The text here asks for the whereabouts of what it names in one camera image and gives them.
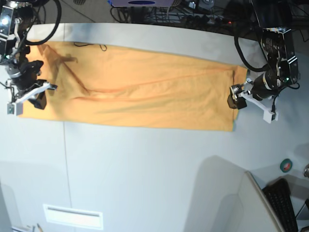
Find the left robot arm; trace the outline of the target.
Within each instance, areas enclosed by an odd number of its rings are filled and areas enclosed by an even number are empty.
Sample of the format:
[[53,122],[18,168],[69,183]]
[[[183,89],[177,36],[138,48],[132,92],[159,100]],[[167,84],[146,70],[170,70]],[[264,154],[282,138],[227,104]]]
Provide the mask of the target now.
[[295,55],[292,30],[288,26],[293,21],[290,6],[286,0],[252,0],[253,16],[256,18],[254,29],[259,29],[257,39],[266,64],[255,68],[245,59],[239,45],[242,28],[235,31],[234,43],[243,64],[250,70],[260,73],[246,90],[244,84],[230,87],[227,102],[231,109],[242,109],[247,106],[246,97],[251,96],[255,104],[263,99],[276,101],[279,94],[287,87],[298,89],[299,70]]

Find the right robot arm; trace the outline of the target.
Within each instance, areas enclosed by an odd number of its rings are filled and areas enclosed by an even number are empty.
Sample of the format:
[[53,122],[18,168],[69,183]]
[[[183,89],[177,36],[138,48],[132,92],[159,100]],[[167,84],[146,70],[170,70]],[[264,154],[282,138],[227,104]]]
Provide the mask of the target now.
[[60,24],[62,8],[56,0],[56,22],[50,34],[38,42],[27,40],[30,29],[39,18],[39,13],[34,8],[41,8],[46,3],[45,0],[0,2],[0,64],[5,67],[9,76],[3,87],[9,92],[7,113],[11,115],[21,115],[26,101],[43,110],[46,107],[46,90],[57,89],[57,85],[38,79],[44,62],[29,61],[26,57],[32,45],[43,45],[51,39]]

